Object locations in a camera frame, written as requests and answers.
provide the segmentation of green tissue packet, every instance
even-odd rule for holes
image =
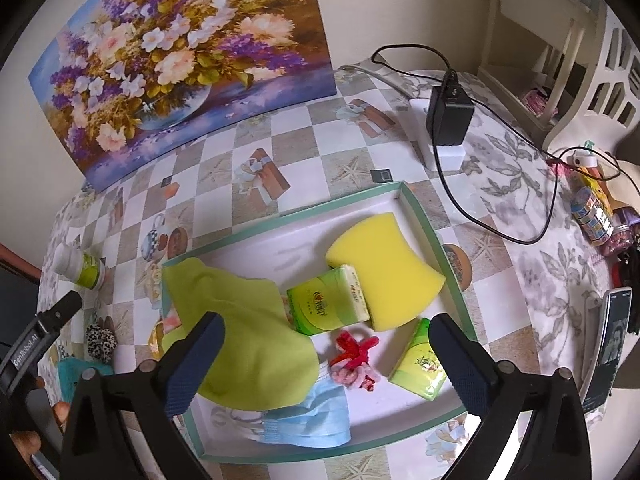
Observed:
[[[429,344],[429,320],[421,319],[389,382],[433,400],[446,379],[447,374]]]

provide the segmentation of teal cloth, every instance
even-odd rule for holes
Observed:
[[[66,357],[58,362],[58,377],[60,378],[62,400],[65,402],[73,400],[80,375],[87,368],[95,368],[101,375],[113,375],[113,368],[109,365],[83,361],[77,357]]]

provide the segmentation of human hand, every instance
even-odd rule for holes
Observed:
[[[39,388],[44,388],[44,379],[42,377],[38,377],[36,379],[36,385]],[[53,415],[56,417],[56,422],[62,431],[65,430],[66,420],[69,416],[69,408],[69,403],[63,401],[57,402],[52,408]],[[11,440],[14,441],[14,446],[36,478],[42,478],[42,475],[35,468],[33,462],[31,462],[31,455],[39,452],[40,447],[42,446],[40,435],[35,431],[15,431],[11,434]]]

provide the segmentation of green tray rim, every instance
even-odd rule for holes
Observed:
[[[247,229],[240,231],[239,233],[231,234],[224,238],[220,238],[220,240],[213,241],[210,244],[204,245],[192,251],[188,251],[180,256],[176,256],[171,260],[165,262],[163,267],[171,267],[179,264],[187,258],[193,258],[200,256],[201,254],[210,253],[211,251],[215,251],[221,249],[222,247],[229,246],[231,244],[235,244],[242,240],[246,240],[248,238],[254,237],[256,235],[271,231],[273,229],[277,229],[279,227],[283,227],[285,225],[291,224],[293,222],[305,220],[311,218],[313,216],[320,215],[322,213],[326,213],[341,207],[345,207],[351,205],[356,202],[360,202],[362,200],[367,200],[369,198],[375,198],[377,196],[384,195],[386,193],[396,192],[398,197],[402,195],[405,200],[407,200],[408,205],[411,207],[413,213],[416,215],[418,222],[420,223],[420,227],[422,228],[424,234],[431,245],[431,249],[433,250],[434,255],[436,256],[436,260],[440,266],[440,272],[442,272],[446,278],[446,285],[449,289],[449,293],[453,299],[454,305],[456,306],[456,310],[458,311],[458,315],[460,316],[460,322],[462,324],[462,330],[465,335],[473,340],[478,341],[478,335],[476,334],[476,330],[474,329],[473,322],[469,317],[468,309],[466,307],[465,299],[460,291],[460,286],[458,285],[458,280],[453,272],[451,264],[449,263],[449,259],[442,248],[442,244],[440,240],[438,240],[438,235],[434,231],[431,223],[429,222],[429,218],[424,208],[415,197],[414,193],[411,191],[409,186],[405,182],[389,182],[388,184],[381,184],[376,187],[366,189],[363,191],[359,191],[347,196],[343,196],[341,198],[336,198],[334,200],[329,200],[328,202],[320,203],[315,206],[311,206],[309,208],[295,211],[293,213],[289,213],[282,216],[276,216],[273,218],[269,218],[263,220],[256,225],[248,227]],[[166,289],[166,285],[164,284],[164,280],[162,280],[162,315],[166,316],[170,309],[170,300],[168,291]],[[404,440],[411,436],[414,436],[419,433],[423,433],[435,426],[442,424],[443,422],[447,422],[452,418],[455,418],[459,415],[462,415],[466,412],[465,407],[461,404],[460,407],[451,410],[444,415],[438,416],[436,418],[432,418],[427,422],[419,424],[418,426],[414,426],[413,428],[409,428],[408,430],[400,431],[399,433],[395,433],[393,435],[389,435],[383,438],[377,438],[375,440],[369,440],[368,442],[363,442],[362,444],[354,444],[349,445],[345,444],[344,446],[335,447],[331,449],[309,449],[308,452],[296,453],[291,455],[278,455],[278,456],[264,456],[264,457],[247,457],[247,458],[239,458],[237,456],[217,456],[217,455],[209,455],[204,453],[204,446],[202,445],[202,441],[200,439],[200,435],[198,434],[198,429],[196,427],[195,420],[193,418],[193,413],[191,413],[191,409],[188,409],[187,412],[184,413],[184,425],[187,429],[189,438],[191,439],[191,443],[196,451],[196,454],[199,458],[203,460],[207,460],[210,462],[220,462],[220,463],[232,463],[232,464],[252,464],[252,465],[260,465],[260,464],[275,464],[275,463],[285,463],[285,462],[307,462],[309,460],[322,460],[325,458],[334,458],[337,456],[342,456],[351,453],[358,453],[361,451],[366,451],[370,449],[374,449],[377,447],[388,446],[389,444],[393,444],[400,440]]]

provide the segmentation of jar lid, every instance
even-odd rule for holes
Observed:
[[[628,224],[620,224],[620,225],[616,225],[616,226],[613,228],[613,233],[612,233],[612,235],[615,235],[615,234],[618,234],[618,233],[621,233],[621,232],[624,232],[624,231],[631,231],[631,227],[629,227],[629,225],[628,225]]]

